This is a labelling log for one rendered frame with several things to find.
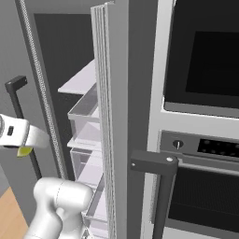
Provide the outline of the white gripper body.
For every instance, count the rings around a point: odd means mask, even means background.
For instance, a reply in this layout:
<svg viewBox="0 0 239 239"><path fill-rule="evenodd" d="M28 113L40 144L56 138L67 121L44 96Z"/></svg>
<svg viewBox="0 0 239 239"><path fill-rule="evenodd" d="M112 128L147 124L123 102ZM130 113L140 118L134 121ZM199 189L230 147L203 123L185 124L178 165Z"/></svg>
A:
<svg viewBox="0 0 239 239"><path fill-rule="evenodd" d="M49 145L49 135L38 127L28 124L24 145L29 148L46 148Z"/></svg>

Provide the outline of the yellow-green lemon wedge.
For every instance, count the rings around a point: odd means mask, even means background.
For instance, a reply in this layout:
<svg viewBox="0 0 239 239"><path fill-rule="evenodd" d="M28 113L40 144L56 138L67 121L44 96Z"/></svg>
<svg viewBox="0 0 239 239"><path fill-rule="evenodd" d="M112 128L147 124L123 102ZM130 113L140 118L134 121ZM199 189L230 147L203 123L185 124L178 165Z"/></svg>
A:
<svg viewBox="0 0 239 239"><path fill-rule="evenodd" d="M18 148L17 157L18 158L26 157L32 152L32 150L33 150L32 148L28 147Z"/></svg>

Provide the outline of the clear shallow fridge drawer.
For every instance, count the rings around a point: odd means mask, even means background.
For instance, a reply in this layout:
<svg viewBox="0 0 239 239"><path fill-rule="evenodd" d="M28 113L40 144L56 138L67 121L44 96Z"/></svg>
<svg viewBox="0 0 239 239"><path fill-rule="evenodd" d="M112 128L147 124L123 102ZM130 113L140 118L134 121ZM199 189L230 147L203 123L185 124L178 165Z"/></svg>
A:
<svg viewBox="0 0 239 239"><path fill-rule="evenodd" d="M97 88L89 91L67 113L71 122L73 138L76 142L100 140L100 117Z"/></svg>

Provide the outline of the clear deep fridge drawer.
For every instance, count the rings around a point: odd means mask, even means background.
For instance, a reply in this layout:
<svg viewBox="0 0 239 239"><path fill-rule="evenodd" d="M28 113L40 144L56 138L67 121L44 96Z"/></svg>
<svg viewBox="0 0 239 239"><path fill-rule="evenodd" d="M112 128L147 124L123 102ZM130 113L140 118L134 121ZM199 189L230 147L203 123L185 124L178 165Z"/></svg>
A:
<svg viewBox="0 0 239 239"><path fill-rule="evenodd" d="M71 138L67 146L76 181L96 189L104 172L101 143Z"/></svg>

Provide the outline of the white fridge shelf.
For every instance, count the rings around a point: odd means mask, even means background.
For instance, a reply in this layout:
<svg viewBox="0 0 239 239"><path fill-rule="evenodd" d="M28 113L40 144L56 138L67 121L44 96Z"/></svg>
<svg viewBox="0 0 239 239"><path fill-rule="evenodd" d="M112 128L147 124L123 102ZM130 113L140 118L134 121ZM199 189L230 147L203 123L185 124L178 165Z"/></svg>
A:
<svg viewBox="0 0 239 239"><path fill-rule="evenodd" d="M58 92L85 94L95 83L95 60L92 60L67 82L65 82L62 87L58 89Z"/></svg>

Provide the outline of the grey left fridge door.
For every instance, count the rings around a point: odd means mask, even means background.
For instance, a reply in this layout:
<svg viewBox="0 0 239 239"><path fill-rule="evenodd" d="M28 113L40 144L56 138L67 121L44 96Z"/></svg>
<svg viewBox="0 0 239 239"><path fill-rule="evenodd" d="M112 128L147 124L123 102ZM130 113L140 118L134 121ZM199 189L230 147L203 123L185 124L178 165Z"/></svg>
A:
<svg viewBox="0 0 239 239"><path fill-rule="evenodd" d="M18 90L23 116L32 125L45 131L47 123L38 96L15 0L0 0L0 113L10 117L14 117L16 113L5 83L17 76L25 76L28 80L28 84ZM0 149L0 165L25 221L30 223L35 215L36 203L33 189L37 181L31 159L19 158L15 148Z"/></svg>

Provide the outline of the grey fridge door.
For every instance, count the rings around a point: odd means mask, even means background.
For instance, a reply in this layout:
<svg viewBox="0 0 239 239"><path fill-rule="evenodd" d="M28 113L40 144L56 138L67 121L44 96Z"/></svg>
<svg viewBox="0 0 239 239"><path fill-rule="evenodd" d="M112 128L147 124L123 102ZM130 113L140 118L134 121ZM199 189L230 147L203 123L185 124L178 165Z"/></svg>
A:
<svg viewBox="0 0 239 239"><path fill-rule="evenodd" d="M15 0L0 0L0 113L10 117L14 117L16 113L5 83L17 76L25 76L28 80L28 84L18 90L23 116L32 125L45 131L47 123L38 96ZM0 149L0 165L25 221L30 223L35 215L36 203L33 189L37 181L31 159L19 158L15 148Z"/></svg>
<svg viewBox="0 0 239 239"><path fill-rule="evenodd" d="M109 239L140 239L145 176L131 155L147 150L158 1L91 8Z"/></svg>

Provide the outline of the clear fridge door bin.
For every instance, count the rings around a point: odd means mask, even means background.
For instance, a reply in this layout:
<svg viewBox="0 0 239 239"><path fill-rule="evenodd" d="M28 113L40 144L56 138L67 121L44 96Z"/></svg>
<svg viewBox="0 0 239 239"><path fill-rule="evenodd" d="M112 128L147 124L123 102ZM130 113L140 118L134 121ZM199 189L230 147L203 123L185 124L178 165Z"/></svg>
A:
<svg viewBox="0 0 239 239"><path fill-rule="evenodd" d="M108 239L105 182L103 177L101 177L97 185L84 219L91 233L97 239Z"/></svg>

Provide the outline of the grey right fridge door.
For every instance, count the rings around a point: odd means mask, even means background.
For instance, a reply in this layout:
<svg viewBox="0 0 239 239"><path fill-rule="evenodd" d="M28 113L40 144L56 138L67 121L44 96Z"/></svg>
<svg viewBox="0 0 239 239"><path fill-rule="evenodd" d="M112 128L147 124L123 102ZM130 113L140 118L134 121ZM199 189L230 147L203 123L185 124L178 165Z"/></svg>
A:
<svg viewBox="0 0 239 239"><path fill-rule="evenodd" d="M145 176L131 155L147 150L158 1L91 8L109 239L140 239Z"/></svg>

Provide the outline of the steel built-in oven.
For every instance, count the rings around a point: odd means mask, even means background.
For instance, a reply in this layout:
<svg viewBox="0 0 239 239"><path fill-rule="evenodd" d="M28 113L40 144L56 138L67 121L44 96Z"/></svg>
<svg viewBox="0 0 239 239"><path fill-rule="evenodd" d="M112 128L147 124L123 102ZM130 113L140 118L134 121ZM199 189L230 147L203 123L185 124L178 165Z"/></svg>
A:
<svg viewBox="0 0 239 239"><path fill-rule="evenodd" d="M160 151L179 160L166 225L239 239L239 140L163 131Z"/></svg>

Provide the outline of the black built-in microwave oven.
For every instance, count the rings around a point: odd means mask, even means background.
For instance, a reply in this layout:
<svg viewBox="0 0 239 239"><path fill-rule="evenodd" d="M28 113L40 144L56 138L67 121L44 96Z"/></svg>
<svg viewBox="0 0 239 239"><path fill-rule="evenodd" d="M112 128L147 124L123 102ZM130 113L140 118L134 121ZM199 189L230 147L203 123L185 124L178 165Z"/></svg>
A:
<svg viewBox="0 0 239 239"><path fill-rule="evenodd" d="M239 0L176 0L164 108L239 119Z"/></svg>

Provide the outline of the white oven cabinet frame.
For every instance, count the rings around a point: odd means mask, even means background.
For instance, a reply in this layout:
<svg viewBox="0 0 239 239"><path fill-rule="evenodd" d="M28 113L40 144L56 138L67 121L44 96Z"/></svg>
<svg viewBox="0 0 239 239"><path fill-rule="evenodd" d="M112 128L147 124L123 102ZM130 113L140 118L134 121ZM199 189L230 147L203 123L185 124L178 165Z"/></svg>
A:
<svg viewBox="0 0 239 239"><path fill-rule="evenodd" d="M148 125L148 150L160 151L163 131L199 134L239 140L239 119L168 111L164 108L164 84L170 29L176 0L159 0L155 37L152 86ZM195 232L186 232L166 225L163 239L219 239Z"/></svg>

